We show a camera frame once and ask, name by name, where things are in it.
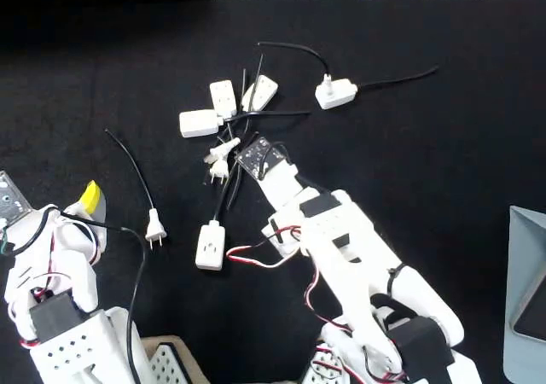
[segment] black tablecloth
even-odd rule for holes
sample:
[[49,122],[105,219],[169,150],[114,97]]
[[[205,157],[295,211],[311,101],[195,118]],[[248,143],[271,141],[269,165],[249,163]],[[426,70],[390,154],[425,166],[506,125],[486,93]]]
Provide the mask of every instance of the black tablecloth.
[[[102,131],[118,132],[170,239],[142,282],[140,333],[180,335],[213,382],[297,378],[321,327],[303,305],[311,266],[297,258],[274,271],[195,268],[218,189],[202,184],[212,139],[182,139],[177,115],[210,108],[213,81],[237,86],[241,69],[256,67],[259,39],[309,44],[334,78],[355,83],[438,64],[431,78],[322,111],[320,64],[268,51],[264,73],[280,84],[270,109],[312,115],[255,127],[284,141],[307,177],[352,196],[459,315],[459,349],[484,382],[503,382],[508,206],[546,210],[545,9],[546,0],[262,0],[3,17],[2,168],[35,207],[67,205],[94,178],[109,220],[143,230],[140,185]],[[224,215],[229,244],[259,240],[270,214],[246,178]],[[128,306],[140,253],[109,237],[96,267],[101,305]],[[274,258],[271,250],[262,254]],[[11,263],[0,266],[3,291]],[[326,290],[315,301],[335,310]],[[0,382],[36,381],[5,307],[0,321]]]

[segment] white power outlet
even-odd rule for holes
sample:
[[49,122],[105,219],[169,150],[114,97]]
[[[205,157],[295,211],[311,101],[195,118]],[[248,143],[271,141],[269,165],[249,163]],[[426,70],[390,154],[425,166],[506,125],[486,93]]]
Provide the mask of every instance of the white power outlet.
[[206,271],[222,270],[224,262],[225,228],[217,220],[201,226],[195,265]]
[[178,115],[180,133],[184,138],[216,134],[224,120],[217,116],[215,109],[186,111]]
[[231,81],[218,81],[210,85],[212,103],[218,116],[227,119],[237,113],[237,102]]
[[[251,84],[245,95],[242,97],[242,110],[245,112],[249,111],[248,105],[250,103],[250,97],[253,94],[253,88],[254,84]],[[260,74],[258,77],[256,92],[254,92],[253,111],[262,111],[269,101],[271,101],[271,98],[275,96],[278,89],[279,84],[272,79],[268,79],[263,74]]]

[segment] wire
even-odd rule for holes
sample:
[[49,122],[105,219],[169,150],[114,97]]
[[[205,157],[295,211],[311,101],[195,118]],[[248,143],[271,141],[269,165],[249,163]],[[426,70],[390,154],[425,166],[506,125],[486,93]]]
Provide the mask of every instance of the wire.
[[315,310],[315,307],[313,307],[313,304],[311,303],[311,292],[315,289],[315,287],[318,284],[318,280],[320,278],[320,272],[318,271],[317,264],[313,261],[313,265],[315,266],[315,274],[313,275],[313,278],[311,279],[311,283],[307,286],[307,289],[304,292],[304,301],[305,305],[313,312],[313,314],[319,318],[320,320],[324,321],[325,323],[331,323],[338,329],[341,329],[345,331],[346,333],[351,333],[351,329],[347,328],[343,324],[339,324],[335,322],[334,320],[331,320],[329,318],[323,317],[320,314],[317,313]]
[[95,232],[91,230],[91,227],[88,224],[83,223],[81,220],[73,220],[73,219],[67,219],[60,222],[57,225],[55,230],[58,230],[59,228],[61,228],[62,226],[66,224],[75,224],[77,226],[79,225],[87,231],[87,234],[89,235],[91,239],[91,243],[93,244],[93,248],[94,248],[93,254],[91,255],[90,258],[87,259],[87,261],[91,263],[92,265],[94,265],[96,262],[97,256],[99,255],[99,252],[100,252],[98,240],[95,238]]
[[330,75],[330,67],[328,66],[328,63],[324,58],[318,54],[314,49],[307,47],[305,45],[300,44],[291,44],[291,43],[277,43],[273,41],[259,41],[258,46],[265,46],[265,47],[277,47],[279,49],[297,49],[299,51],[304,51],[307,54],[311,54],[315,58],[317,58],[324,67],[324,73],[327,75]]
[[330,193],[329,189],[326,189],[323,186],[319,185],[318,183],[315,183],[315,182],[311,181],[310,179],[307,179],[307,177],[304,177],[300,173],[296,174],[296,179],[298,179],[301,183],[303,183],[303,185],[309,186],[310,188],[315,188],[321,194],[329,194]]
[[428,77],[429,75],[436,73],[438,70],[439,70],[439,66],[434,66],[422,73],[409,75],[407,77],[402,77],[400,79],[384,79],[382,81],[375,81],[373,83],[360,84],[358,86],[358,89],[359,90],[380,90],[382,88],[389,87],[391,85],[407,83],[409,81],[414,81],[416,79],[424,79],[425,77]]
[[[265,152],[262,155],[262,157],[261,157],[261,159],[259,161],[259,164],[258,164],[258,179],[260,181],[264,180],[264,177],[265,177],[266,172],[264,172],[264,165],[265,165],[265,160],[267,158],[267,155],[271,152],[271,150],[275,146],[281,147],[282,151],[284,152],[284,157],[286,158],[287,163],[288,164],[292,163],[292,160],[290,159],[290,155],[288,154],[288,149],[287,149],[287,146],[286,146],[285,143],[283,143],[282,141],[276,141],[276,142],[271,143],[270,146],[265,150]],[[312,182],[311,180],[309,180],[306,177],[302,176],[300,173],[296,174],[296,179],[298,179],[304,185],[307,185],[307,186],[309,186],[311,188],[315,188],[321,194],[327,194],[327,193],[330,192],[328,189],[324,188],[323,186],[319,185],[318,183]]]
[[65,279],[68,281],[72,280],[72,278],[69,275],[67,275],[66,273],[60,273],[59,271],[48,271],[47,273],[43,273],[41,275],[37,275],[33,277],[32,280],[43,279],[44,277],[48,278],[48,282],[49,282],[49,279],[53,277],[58,277],[60,279]]
[[38,225],[38,228],[34,232],[34,235],[32,235],[31,238],[28,240],[28,242],[25,243],[20,248],[16,250],[12,250],[11,252],[6,252],[4,249],[2,250],[2,254],[9,258],[14,258],[15,256],[25,252],[40,237],[40,235],[42,235],[45,225],[48,223],[49,214],[53,211],[58,211],[58,210],[59,208],[56,206],[46,207],[42,215],[42,220],[40,221],[40,224]]
[[231,191],[231,196],[228,199],[228,203],[225,206],[225,210],[229,211],[235,202],[235,198],[239,194],[239,188],[241,187],[241,178],[242,178],[242,168],[241,165],[236,164],[237,173],[235,175],[235,183],[233,185],[233,190]]
[[282,148],[282,150],[284,151],[284,157],[285,157],[285,159],[287,160],[287,163],[288,163],[288,164],[291,164],[291,162],[290,162],[290,155],[288,155],[288,149],[287,149],[287,146],[284,144],[284,142],[282,142],[282,141],[275,141],[275,142],[273,142],[273,143],[270,143],[269,147],[267,147],[267,149],[265,150],[264,154],[263,154],[262,157],[259,159],[259,164],[258,164],[258,179],[259,179],[260,181],[263,181],[263,180],[264,180],[264,177],[265,177],[265,172],[264,172],[265,160],[267,159],[267,156],[271,153],[271,151],[273,150],[273,148],[274,148],[275,146]]
[[242,69],[242,81],[241,81],[241,99],[239,101],[239,109],[242,111],[242,98],[245,96],[247,90],[247,69]]
[[35,346],[39,346],[40,341],[39,340],[27,341],[27,340],[19,339],[19,344],[20,344],[21,347],[23,347],[23,348],[25,348],[27,350],[30,350]]
[[138,167],[137,162],[135,161],[135,158],[133,157],[131,151],[112,133],[107,129],[104,130],[115,143],[118,144],[118,146],[123,149],[123,151],[126,153],[126,155],[129,157],[129,160],[131,161],[131,164],[135,168],[136,174],[138,175],[138,178],[140,179],[140,183],[142,187],[144,188],[144,193],[146,194],[146,197],[148,198],[148,202],[150,204],[150,209],[154,209],[154,200],[152,199],[152,195],[150,194],[150,189],[148,188],[148,184],[146,183],[146,179],[144,179],[144,176],[142,174],[141,169]]
[[146,262],[148,260],[148,247],[146,246],[146,243],[142,241],[142,238],[133,230],[126,228],[124,226],[113,226],[111,224],[103,224],[101,222],[95,222],[94,220],[84,219],[80,218],[78,216],[70,215],[68,213],[61,212],[61,216],[64,216],[65,218],[78,220],[80,222],[83,222],[85,224],[91,224],[93,226],[99,226],[105,229],[115,230],[118,232],[125,232],[133,235],[138,242],[140,243],[141,249],[142,249],[142,261],[138,268],[138,272],[136,273],[135,277],[135,287],[133,288],[133,295],[131,297],[131,303],[129,305],[129,312],[127,314],[127,326],[126,326],[126,345],[127,345],[127,359],[129,362],[129,367],[131,369],[131,374],[133,376],[133,380],[136,384],[141,384],[140,378],[138,377],[137,368],[135,367],[135,361],[133,359],[133,347],[132,347],[132,326],[133,326],[133,313],[135,310],[135,303],[137,301],[137,293],[138,293],[138,287],[140,286],[140,282],[142,280],[142,274],[144,272],[144,269],[146,267]]
[[250,117],[291,117],[297,115],[309,115],[311,111],[251,111],[248,113],[240,113],[233,117],[227,118],[225,122],[237,121],[238,119],[245,119]]
[[220,217],[220,212],[222,212],[222,206],[224,205],[225,197],[228,194],[229,183],[231,182],[231,178],[235,174],[236,167],[237,165],[233,165],[231,169],[229,170],[228,178],[226,179],[224,186],[222,187],[222,193],[220,194],[220,197],[218,198],[216,209],[214,209],[214,215],[212,216],[212,220],[218,220],[218,218]]
[[369,369],[369,361],[368,361],[368,350],[366,350],[366,347],[363,347],[363,351],[364,351],[364,363],[366,364],[366,372],[368,373],[368,375],[370,377],[372,377],[373,380],[377,381],[377,382],[380,382],[380,383],[384,383],[384,384],[387,384],[387,383],[394,383],[394,382],[400,382],[400,380],[391,380],[389,378],[380,378],[378,377],[377,375],[374,375],[370,369]]
[[[240,149],[244,149],[247,147],[249,143],[254,141],[254,138],[259,135],[258,132],[254,132],[248,139],[245,139],[245,136],[247,134],[247,129],[249,126],[250,119],[247,119],[247,126],[245,127],[245,131],[242,135]],[[241,164],[237,163],[237,158],[235,156],[235,163],[237,164],[237,176],[235,178],[235,184],[233,185],[233,190],[231,191],[231,196],[229,197],[228,204],[226,205],[226,211],[229,211],[231,207],[233,206],[233,203],[235,202],[235,199],[237,198],[239,194],[239,188],[241,187],[241,180],[242,180],[242,167]]]
[[286,262],[288,262],[291,258],[293,258],[296,255],[296,253],[299,252],[299,247],[296,247],[288,256],[285,256],[284,258],[282,258],[278,262],[274,263],[273,265],[267,265],[267,264],[265,264],[263,262],[260,262],[259,260],[256,260],[256,259],[245,258],[245,257],[242,257],[242,256],[234,256],[233,253],[237,253],[237,252],[241,252],[241,251],[244,251],[244,250],[254,249],[256,247],[260,247],[260,246],[264,245],[272,237],[278,236],[281,233],[286,232],[287,230],[292,230],[292,231],[297,230],[297,231],[299,231],[299,226],[298,225],[291,225],[291,226],[285,226],[284,228],[280,228],[280,229],[276,230],[272,235],[267,236],[260,243],[258,243],[256,245],[253,245],[253,246],[232,247],[225,254],[226,258],[228,258],[232,262],[246,263],[248,265],[256,265],[257,267],[262,267],[262,268],[265,268],[265,269],[275,269],[275,268],[285,264]]
[[251,113],[254,110],[254,94],[256,94],[256,88],[258,87],[259,75],[262,72],[262,65],[264,64],[264,55],[261,54],[258,62],[258,70],[256,71],[256,77],[254,78],[253,90],[250,93],[248,100],[248,112]]

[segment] black background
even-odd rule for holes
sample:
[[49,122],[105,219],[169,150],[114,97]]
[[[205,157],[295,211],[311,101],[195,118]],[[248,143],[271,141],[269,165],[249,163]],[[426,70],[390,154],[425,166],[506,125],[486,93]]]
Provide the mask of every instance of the black background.
[[[211,107],[213,81],[238,86],[241,69],[256,67],[260,39],[309,44],[334,78],[355,83],[438,64],[431,78],[322,111],[320,64],[268,51],[264,73],[280,84],[270,109],[313,114],[256,127],[285,141],[307,177],[351,195],[459,315],[460,350],[483,381],[503,382],[508,206],[546,208],[545,9],[546,0],[264,0],[4,16],[1,165],[35,207],[65,206],[95,179],[109,220],[143,231],[140,185],[102,131],[118,132],[170,239],[143,279],[141,334],[180,335],[213,382],[297,378],[321,327],[303,306],[310,264],[195,268],[218,194],[202,185],[212,138],[182,139],[177,115]],[[231,244],[257,241],[270,214],[246,178],[224,217]],[[128,305],[139,257],[132,241],[109,235],[96,267],[102,307]],[[4,284],[11,263],[0,266]],[[332,302],[316,297],[317,307]],[[0,335],[0,382],[36,381],[5,305]]]

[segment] robotic arm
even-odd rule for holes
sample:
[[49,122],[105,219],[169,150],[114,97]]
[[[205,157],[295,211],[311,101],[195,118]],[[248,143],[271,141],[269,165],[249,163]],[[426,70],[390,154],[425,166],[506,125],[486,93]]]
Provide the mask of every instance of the robotic arm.
[[[78,202],[34,210],[0,172],[2,254],[15,258],[4,299],[44,383],[133,384],[127,357],[127,310],[97,310],[93,271],[107,245],[106,201],[91,182]],[[142,384],[156,382],[133,325],[132,359]]]
[[[321,373],[311,360],[304,383],[326,382],[324,374],[339,369],[366,384],[481,383],[472,360],[451,350],[464,337],[456,314],[401,262],[345,191],[319,192],[265,138],[241,151],[238,162],[276,210],[264,235],[284,258],[297,249],[309,256],[342,307],[346,329],[327,323],[325,347],[317,349],[321,358],[329,352],[333,364],[319,361]],[[294,226],[299,239],[274,237]]]

